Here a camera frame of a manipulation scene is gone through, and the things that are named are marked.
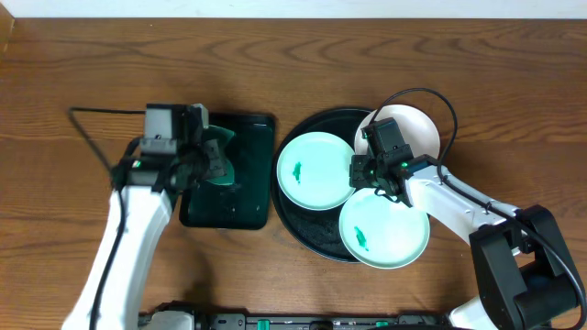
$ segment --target white backdrop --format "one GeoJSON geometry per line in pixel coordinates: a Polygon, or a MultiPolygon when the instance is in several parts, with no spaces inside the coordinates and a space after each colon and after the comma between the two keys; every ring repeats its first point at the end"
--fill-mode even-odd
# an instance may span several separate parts
{"type": "Polygon", "coordinates": [[[14,17],[587,18],[587,0],[0,0],[14,17]]]}

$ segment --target wooden table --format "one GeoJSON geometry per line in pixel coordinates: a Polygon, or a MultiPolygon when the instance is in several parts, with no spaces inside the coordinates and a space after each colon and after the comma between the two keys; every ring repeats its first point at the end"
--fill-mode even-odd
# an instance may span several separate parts
{"type": "MultiPolygon", "coordinates": [[[[585,21],[19,19],[0,63],[0,328],[59,327],[104,231],[108,178],[68,123],[71,105],[272,113],[280,142],[325,108],[438,89],[460,120],[451,171],[494,198],[549,208],[587,279],[586,72],[585,21]]],[[[441,102],[401,102],[428,112],[446,142],[441,102]]],[[[140,117],[82,120],[112,161],[142,132],[140,117]]],[[[185,228],[176,214],[142,309],[188,300],[253,314],[447,312],[477,293],[468,246],[437,222],[418,261],[384,271],[322,258],[272,207],[269,218],[229,231],[185,228]]]]}

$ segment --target round black tray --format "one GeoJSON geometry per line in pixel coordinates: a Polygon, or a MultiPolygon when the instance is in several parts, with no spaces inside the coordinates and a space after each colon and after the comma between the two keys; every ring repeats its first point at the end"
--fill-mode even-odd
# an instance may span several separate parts
{"type": "Polygon", "coordinates": [[[342,107],[313,115],[296,126],[285,137],[273,158],[271,198],[283,225],[305,247],[337,261],[359,262],[342,243],[338,232],[338,216],[342,205],[327,211],[310,211],[290,201],[277,182],[277,160],[283,148],[294,138],[310,132],[326,132],[342,138],[353,148],[355,132],[370,109],[342,107]]]}

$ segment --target green mark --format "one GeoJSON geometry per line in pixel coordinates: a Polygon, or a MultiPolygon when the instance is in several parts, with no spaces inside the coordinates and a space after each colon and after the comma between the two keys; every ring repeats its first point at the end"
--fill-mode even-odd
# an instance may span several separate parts
{"type": "Polygon", "coordinates": [[[367,238],[365,238],[363,232],[361,232],[357,226],[355,226],[355,232],[357,233],[357,240],[359,241],[360,247],[364,248],[366,251],[369,251],[367,248],[367,238]]]}
{"type": "Polygon", "coordinates": [[[292,175],[295,177],[297,184],[302,183],[300,181],[300,174],[302,174],[302,163],[298,161],[297,164],[295,164],[295,169],[293,169],[292,172],[292,175]]]}

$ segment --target black cable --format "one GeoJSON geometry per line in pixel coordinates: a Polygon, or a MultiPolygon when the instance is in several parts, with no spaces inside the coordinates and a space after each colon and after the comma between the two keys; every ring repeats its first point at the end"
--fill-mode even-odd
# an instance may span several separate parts
{"type": "MultiPolygon", "coordinates": [[[[108,109],[93,109],[93,108],[80,108],[80,107],[72,107],[68,111],[68,115],[70,121],[72,122],[73,126],[77,129],[78,133],[83,137],[85,142],[90,146],[92,151],[94,152],[95,156],[100,160],[108,174],[110,174],[110,170],[112,167],[108,162],[104,152],[98,148],[95,142],[92,141],[90,136],[87,134],[83,126],[80,122],[75,118],[73,113],[75,112],[89,112],[89,113],[102,113],[102,114],[118,114],[118,115],[143,115],[145,111],[123,111],[123,110],[108,110],[108,109]]],[[[124,201],[122,199],[122,188],[117,187],[113,184],[113,189],[116,190],[118,194],[118,202],[120,203],[120,222],[118,223],[118,229],[116,231],[116,237],[114,239],[114,243],[112,244],[112,249],[110,250],[110,254],[108,255],[108,259],[106,260],[106,264],[104,265],[104,271],[102,272],[102,276],[100,277],[100,281],[98,282],[98,287],[96,289],[94,303],[92,305],[92,311],[90,312],[90,330],[95,330],[96,324],[99,317],[100,311],[100,304],[102,302],[102,293],[104,292],[104,287],[106,284],[106,280],[108,279],[108,273],[112,268],[112,263],[114,262],[114,258],[116,256],[116,252],[118,251],[118,246],[120,245],[120,241],[122,240],[122,236],[125,232],[125,227],[127,226],[127,216],[126,216],[126,208],[124,206],[124,201]]]]}
{"type": "Polygon", "coordinates": [[[452,104],[450,104],[449,100],[444,95],[442,95],[441,93],[439,93],[435,90],[429,89],[429,88],[410,88],[410,89],[403,90],[399,93],[395,93],[394,95],[388,97],[387,100],[385,100],[382,103],[382,105],[375,111],[375,114],[373,115],[373,118],[371,119],[369,124],[372,124],[375,121],[375,118],[382,111],[383,107],[388,105],[393,99],[395,99],[398,96],[412,93],[412,92],[426,92],[426,93],[430,93],[430,94],[437,96],[445,103],[445,105],[447,105],[447,107],[450,110],[450,113],[452,114],[452,120],[453,120],[453,125],[454,125],[453,130],[452,130],[452,136],[450,137],[449,143],[447,144],[446,147],[444,147],[444,149],[442,150],[442,153],[440,154],[440,157],[438,158],[437,174],[438,174],[438,177],[440,178],[441,182],[446,184],[450,189],[452,189],[456,193],[460,194],[461,196],[471,200],[472,202],[476,203],[477,205],[479,205],[481,207],[484,207],[487,211],[491,211],[491,212],[495,213],[496,215],[503,217],[507,221],[510,221],[512,224],[517,226],[518,229],[523,230],[524,232],[527,233],[527,235],[529,237],[531,237],[532,239],[537,241],[537,243],[539,245],[541,245],[546,251],[548,251],[557,260],[557,262],[560,264],[560,266],[564,269],[565,274],[567,274],[567,276],[569,277],[570,284],[572,285],[573,289],[575,290],[575,293],[577,293],[577,296],[579,298],[579,306],[581,307],[581,316],[579,317],[579,321],[577,322],[577,324],[570,327],[570,328],[565,328],[565,329],[560,329],[560,330],[581,329],[585,325],[585,321],[587,321],[587,313],[586,313],[587,301],[585,300],[585,295],[583,294],[583,291],[581,289],[581,285],[579,284],[579,281],[575,278],[574,274],[570,271],[569,266],[560,257],[560,255],[557,253],[555,248],[552,245],[550,245],[550,243],[542,235],[537,233],[535,230],[531,229],[527,225],[518,221],[516,218],[512,217],[511,215],[503,213],[500,210],[495,209],[491,205],[491,203],[483,203],[482,201],[475,198],[474,196],[471,196],[468,193],[464,192],[463,190],[459,189],[459,187],[456,187],[454,184],[452,184],[452,182],[449,181],[448,176],[442,174],[442,164],[444,163],[445,158],[449,154],[450,148],[452,147],[455,139],[457,138],[457,130],[459,129],[459,122],[457,120],[457,113],[455,112],[454,108],[452,107],[452,104]]]}

